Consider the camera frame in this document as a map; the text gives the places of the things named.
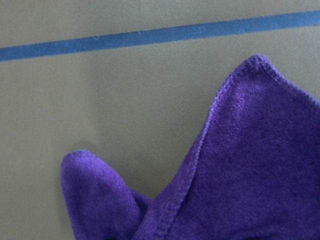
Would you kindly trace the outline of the purple microfiber cloth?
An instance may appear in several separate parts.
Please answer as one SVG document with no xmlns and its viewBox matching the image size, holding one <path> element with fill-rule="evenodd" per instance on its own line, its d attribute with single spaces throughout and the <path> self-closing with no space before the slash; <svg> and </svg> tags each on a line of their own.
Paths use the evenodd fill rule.
<svg viewBox="0 0 320 240">
<path fill-rule="evenodd" d="M 64 157 L 60 180 L 77 240 L 317 240 L 320 104 L 257 54 L 155 199 L 87 150 Z"/>
</svg>

